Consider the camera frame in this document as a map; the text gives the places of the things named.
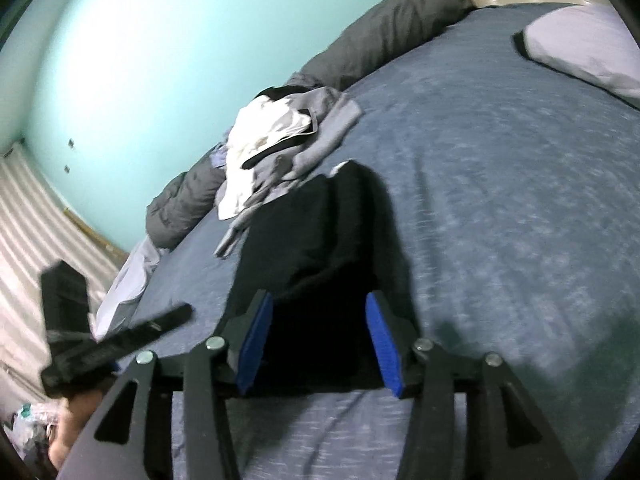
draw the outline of wall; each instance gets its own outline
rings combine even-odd
[[[148,202],[239,108],[378,1],[73,0],[42,66],[28,145],[73,208],[129,250]]]
[[[0,50],[0,153],[20,137],[44,53],[69,0],[33,0]]]

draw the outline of mattress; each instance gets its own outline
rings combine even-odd
[[[382,178],[423,334],[500,352],[580,478],[602,479],[640,423],[640,112],[516,53],[511,35],[559,6],[475,10],[354,85],[364,116],[318,172],[354,159]],[[190,350],[220,318],[239,257],[214,257],[225,231],[205,217],[127,316],[195,307],[158,355]],[[227,405],[245,479],[391,479],[412,402],[375,390]]]

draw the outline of silver rivet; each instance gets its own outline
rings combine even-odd
[[[209,350],[220,350],[221,348],[225,347],[225,344],[226,344],[225,339],[217,335],[210,337],[205,341],[205,346]]]
[[[431,339],[421,337],[420,339],[415,340],[414,348],[418,352],[428,352],[429,350],[433,349],[433,341]]]
[[[151,350],[144,350],[136,355],[136,362],[139,365],[148,365],[154,360],[154,353]]]
[[[489,366],[498,367],[502,364],[502,358],[496,352],[489,352],[484,357],[485,362]]]

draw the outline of blue gripper pad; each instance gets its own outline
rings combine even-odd
[[[238,373],[236,386],[240,395],[244,395],[254,384],[255,376],[262,362],[264,345],[269,335],[271,320],[273,319],[273,297],[265,294],[247,336],[242,343],[238,357]]]
[[[367,294],[365,315],[382,380],[396,397],[400,397],[404,389],[400,355],[373,292]]]

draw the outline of white striped fabric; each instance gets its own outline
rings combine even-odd
[[[0,159],[0,416],[45,399],[49,361],[40,272],[65,260],[84,274],[95,313],[118,269],[63,214],[22,145]]]

